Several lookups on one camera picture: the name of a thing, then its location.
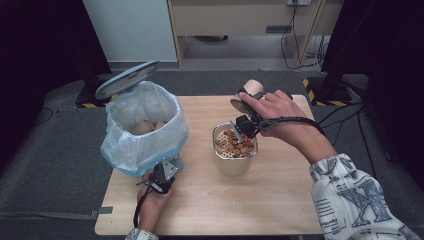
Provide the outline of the dark curtain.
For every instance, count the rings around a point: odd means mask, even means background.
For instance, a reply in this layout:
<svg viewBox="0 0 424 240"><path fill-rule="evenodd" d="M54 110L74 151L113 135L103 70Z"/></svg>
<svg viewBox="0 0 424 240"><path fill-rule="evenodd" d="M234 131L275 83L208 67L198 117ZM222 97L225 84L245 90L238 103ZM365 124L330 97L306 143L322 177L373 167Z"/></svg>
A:
<svg viewBox="0 0 424 240"><path fill-rule="evenodd" d="M0 0L0 168L11 162L46 94L81 80L79 0Z"/></svg>
<svg viewBox="0 0 424 240"><path fill-rule="evenodd" d="M344 0L323 70L368 77L385 148L424 191L424 0Z"/></svg>

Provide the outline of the light wooden desk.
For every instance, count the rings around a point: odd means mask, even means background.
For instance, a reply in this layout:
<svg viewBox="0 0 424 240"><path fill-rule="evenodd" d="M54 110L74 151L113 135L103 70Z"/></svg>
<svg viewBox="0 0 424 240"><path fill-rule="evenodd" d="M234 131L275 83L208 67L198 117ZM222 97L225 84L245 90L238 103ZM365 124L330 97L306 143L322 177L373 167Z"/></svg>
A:
<svg viewBox="0 0 424 240"><path fill-rule="evenodd" d="M345 0L167 0L177 58L183 60L188 36L283 34L297 67L305 63L315 36L332 34Z"/></svg>

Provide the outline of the person's right hand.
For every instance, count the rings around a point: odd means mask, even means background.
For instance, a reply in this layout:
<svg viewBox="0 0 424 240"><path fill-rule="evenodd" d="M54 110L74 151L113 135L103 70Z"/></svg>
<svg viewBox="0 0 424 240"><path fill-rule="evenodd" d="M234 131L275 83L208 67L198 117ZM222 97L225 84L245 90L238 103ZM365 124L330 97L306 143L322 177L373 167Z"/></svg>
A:
<svg viewBox="0 0 424 240"><path fill-rule="evenodd" d="M281 90L266 93L265 97L259 100L243 92L239 96L264 120L279 117L305 117L305 114L295 102ZM313 146L316 140L320 138L319 131L313 126L296 122L277 123L267 130L262 130L261 135L283 140L295 147L310 163L322 159L320 150Z"/></svg>

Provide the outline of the metal perforated strainer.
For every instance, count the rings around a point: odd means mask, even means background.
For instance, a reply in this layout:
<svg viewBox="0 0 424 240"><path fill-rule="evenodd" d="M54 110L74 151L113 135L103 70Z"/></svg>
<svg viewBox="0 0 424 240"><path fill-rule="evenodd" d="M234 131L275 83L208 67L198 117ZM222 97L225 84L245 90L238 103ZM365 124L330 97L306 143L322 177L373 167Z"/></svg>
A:
<svg viewBox="0 0 424 240"><path fill-rule="evenodd" d="M212 133L212 143L213 143L213 148L214 148L214 152L215 152L215 153L217 153L217 152L216 152L216 150L215 150L215 144L214 144L214 140L215 140L215 138L218 136L218 134L219 134L219 133L221 133L221 132L222 132L222 131L224 131L224 130L228 130L228 129L233 130L229 123L223 123L223 124L220 124L220 125L218 125L218 126L216 126L216 127L214 128L213 133ZM256 139L255 139L255 138L253 138L252 140L253 140L253 142L254 142L254 144L255 144L255 147L256 147L255 153L252 155L252 156L254 156L254 155L257 153L258 146L257 146L257 141L256 141Z"/></svg>

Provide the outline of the dark flat object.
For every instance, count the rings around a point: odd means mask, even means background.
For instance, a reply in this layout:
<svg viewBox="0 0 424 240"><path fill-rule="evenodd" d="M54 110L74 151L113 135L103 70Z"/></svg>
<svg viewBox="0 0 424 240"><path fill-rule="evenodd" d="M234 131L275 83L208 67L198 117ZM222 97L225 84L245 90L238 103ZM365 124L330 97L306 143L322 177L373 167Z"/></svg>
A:
<svg viewBox="0 0 424 240"><path fill-rule="evenodd" d="M228 40L228 35L223 36L194 36L196 40L202 42L221 42Z"/></svg>

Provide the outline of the white grey lidded trash bin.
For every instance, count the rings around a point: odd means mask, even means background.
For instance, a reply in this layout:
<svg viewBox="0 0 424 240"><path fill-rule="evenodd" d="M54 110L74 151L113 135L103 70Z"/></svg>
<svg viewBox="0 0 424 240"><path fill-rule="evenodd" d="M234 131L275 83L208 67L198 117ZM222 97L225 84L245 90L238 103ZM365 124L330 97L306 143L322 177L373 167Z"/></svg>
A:
<svg viewBox="0 0 424 240"><path fill-rule="evenodd" d="M95 98L103 100L135 87L152 75L158 65L158 61L149 61L125 70L99 86L95 92Z"/></svg>

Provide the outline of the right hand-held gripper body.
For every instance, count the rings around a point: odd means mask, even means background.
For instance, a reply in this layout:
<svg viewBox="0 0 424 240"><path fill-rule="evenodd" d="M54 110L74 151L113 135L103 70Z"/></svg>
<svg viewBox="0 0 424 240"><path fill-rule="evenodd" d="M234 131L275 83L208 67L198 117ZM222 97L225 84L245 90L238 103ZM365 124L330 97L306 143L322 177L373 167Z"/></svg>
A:
<svg viewBox="0 0 424 240"><path fill-rule="evenodd" d="M243 113L236 118L236 122L229 121L230 126L235 131L239 143L243 141L242 135L253 139L260 131L268 129L267 122L249 105L242 103L238 108Z"/></svg>

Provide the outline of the grey tape strip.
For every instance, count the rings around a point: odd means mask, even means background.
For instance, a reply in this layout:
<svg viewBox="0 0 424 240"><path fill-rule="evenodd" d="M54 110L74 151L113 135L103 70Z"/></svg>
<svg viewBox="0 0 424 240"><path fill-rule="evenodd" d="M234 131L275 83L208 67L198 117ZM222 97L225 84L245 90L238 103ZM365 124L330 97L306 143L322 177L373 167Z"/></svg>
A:
<svg viewBox="0 0 424 240"><path fill-rule="evenodd" d="M89 217L91 219L97 219L99 215L102 215L102 214L111 214L112 212L113 212L113 207L112 206L100 207L98 210L92 210L89 213Z"/></svg>

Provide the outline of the white cabinet panel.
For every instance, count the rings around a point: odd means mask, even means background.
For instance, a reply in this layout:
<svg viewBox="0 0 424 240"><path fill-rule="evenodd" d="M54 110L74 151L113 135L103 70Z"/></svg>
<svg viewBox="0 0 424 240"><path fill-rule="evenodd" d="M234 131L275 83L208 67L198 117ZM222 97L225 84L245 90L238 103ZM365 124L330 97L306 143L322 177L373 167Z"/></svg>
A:
<svg viewBox="0 0 424 240"><path fill-rule="evenodd" d="M167 0L83 0L110 63L176 62Z"/></svg>

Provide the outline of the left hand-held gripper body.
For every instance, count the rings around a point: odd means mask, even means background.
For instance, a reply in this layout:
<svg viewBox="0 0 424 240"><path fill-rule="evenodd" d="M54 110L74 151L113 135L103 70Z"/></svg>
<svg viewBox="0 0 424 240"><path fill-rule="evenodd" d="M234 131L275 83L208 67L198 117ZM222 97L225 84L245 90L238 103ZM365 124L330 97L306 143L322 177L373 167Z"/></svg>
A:
<svg viewBox="0 0 424 240"><path fill-rule="evenodd" d="M137 183L137 186L150 186L159 194L167 194L175 181L175 175L183 168L180 157L164 159L153 168L150 177Z"/></svg>

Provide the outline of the beige plastic container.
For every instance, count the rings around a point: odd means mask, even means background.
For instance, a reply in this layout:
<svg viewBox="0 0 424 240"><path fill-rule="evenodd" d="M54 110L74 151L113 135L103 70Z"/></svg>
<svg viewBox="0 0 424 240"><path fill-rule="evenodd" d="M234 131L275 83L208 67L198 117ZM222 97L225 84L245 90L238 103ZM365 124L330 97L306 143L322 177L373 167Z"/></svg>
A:
<svg viewBox="0 0 424 240"><path fill-rule="evenodd" d="M245 174L249 170L253 159L253 156L230 158L216 153L215 164L217 169L222 174L229 177L238 177Z"/></svg>

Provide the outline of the black stand with striped base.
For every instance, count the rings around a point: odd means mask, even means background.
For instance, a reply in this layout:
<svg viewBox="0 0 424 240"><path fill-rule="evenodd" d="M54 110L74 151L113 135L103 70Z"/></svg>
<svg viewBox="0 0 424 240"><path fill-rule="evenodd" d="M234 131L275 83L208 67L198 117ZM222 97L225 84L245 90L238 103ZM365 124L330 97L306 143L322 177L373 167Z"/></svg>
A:
<svg viewBox="0 0 424 240"><path fill-rule="evenodd" d="M302 83L313 106L347 106L352 97L342 84L345 53L339 53L331 62L324 77L307 77Z"/></svg>
<svg viewBox="0 0 424 240"><path fill-rule="evenodd" d="M79 69L84 85L75 101L78 108L97 108L104 107L111 100L116 98L116 94L109 97L97 97L96 90L106 82L103 75L112 74L111 68L90 19L89 13L84 4L84 0L79 0L81 8L81 27L78 44L79 53Z"/></svg>

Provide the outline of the person's left hand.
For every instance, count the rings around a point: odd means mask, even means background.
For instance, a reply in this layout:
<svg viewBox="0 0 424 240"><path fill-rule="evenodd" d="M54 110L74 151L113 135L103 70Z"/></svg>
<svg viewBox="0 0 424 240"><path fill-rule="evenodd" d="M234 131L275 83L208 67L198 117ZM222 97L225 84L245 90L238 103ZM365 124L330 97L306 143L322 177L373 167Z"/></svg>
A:
<svg viewBox="0 0 424 240"><path fill-rule="evenodd" d="M174 187L171 187L167 194L158 194L155 191L149 193L140 207L138 228L153 232L173 195Z"/></svg>

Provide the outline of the trash bin with plastic bag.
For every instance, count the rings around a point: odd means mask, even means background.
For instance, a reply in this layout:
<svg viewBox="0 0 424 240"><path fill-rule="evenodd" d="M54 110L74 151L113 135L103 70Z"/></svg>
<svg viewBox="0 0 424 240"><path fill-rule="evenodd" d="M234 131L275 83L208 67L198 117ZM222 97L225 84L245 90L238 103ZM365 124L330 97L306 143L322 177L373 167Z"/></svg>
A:
<svg viewBox="0 0 424 240"><path fill-rule="evenodd" d="M121 172L139 177L164 158L179 153L189 127L178 98L165 88L143 81L106 105L106 137L100 151ZM143 121L165 125L143 135L131 131Z"/></svg>

